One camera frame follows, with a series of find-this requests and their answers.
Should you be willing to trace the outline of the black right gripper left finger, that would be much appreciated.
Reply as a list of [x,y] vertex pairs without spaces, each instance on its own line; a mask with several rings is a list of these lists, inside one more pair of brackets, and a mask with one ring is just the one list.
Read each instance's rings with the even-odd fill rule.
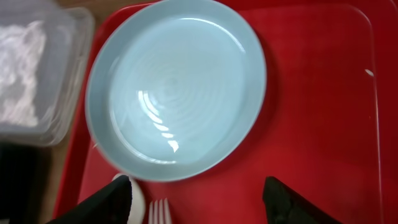
[[126,224],[131,204],[131,181],[128,176],[120,175],[48,224]]

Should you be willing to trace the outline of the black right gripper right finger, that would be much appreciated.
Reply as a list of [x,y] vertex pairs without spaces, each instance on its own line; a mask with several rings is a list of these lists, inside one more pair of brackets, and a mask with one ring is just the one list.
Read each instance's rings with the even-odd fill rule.
[[268,224],[340,224],[279,179],[266,177],[262,201]]

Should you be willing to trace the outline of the white plastic spoon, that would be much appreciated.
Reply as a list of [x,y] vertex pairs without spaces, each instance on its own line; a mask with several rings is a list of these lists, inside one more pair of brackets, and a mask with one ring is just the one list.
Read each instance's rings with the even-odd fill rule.
[[142,224],[146,213],[146,201],[139,184],[129,176],[132,187],[132,202],[127,224]]

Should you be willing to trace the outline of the white plastic fork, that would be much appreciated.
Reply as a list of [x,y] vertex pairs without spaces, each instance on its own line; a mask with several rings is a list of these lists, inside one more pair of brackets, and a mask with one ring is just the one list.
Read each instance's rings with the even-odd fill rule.
[[149,204],[148,224],[172,224],[169,201],[166,198]]

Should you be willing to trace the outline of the light blue plate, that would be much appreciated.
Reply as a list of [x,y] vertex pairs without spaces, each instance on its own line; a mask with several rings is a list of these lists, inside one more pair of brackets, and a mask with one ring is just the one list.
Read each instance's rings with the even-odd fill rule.
[[126,19],[97,55],[86,88],[90,134],[138,179],[200,174],[248,135],[267,68],[248,22],[217,1],[159,1]]

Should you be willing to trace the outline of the white napkin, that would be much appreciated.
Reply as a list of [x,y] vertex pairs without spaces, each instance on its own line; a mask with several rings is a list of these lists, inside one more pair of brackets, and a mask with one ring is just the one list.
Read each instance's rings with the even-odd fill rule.
[[43,21],[1,27],[1,122],[31,128],[37,75],[47,36]]

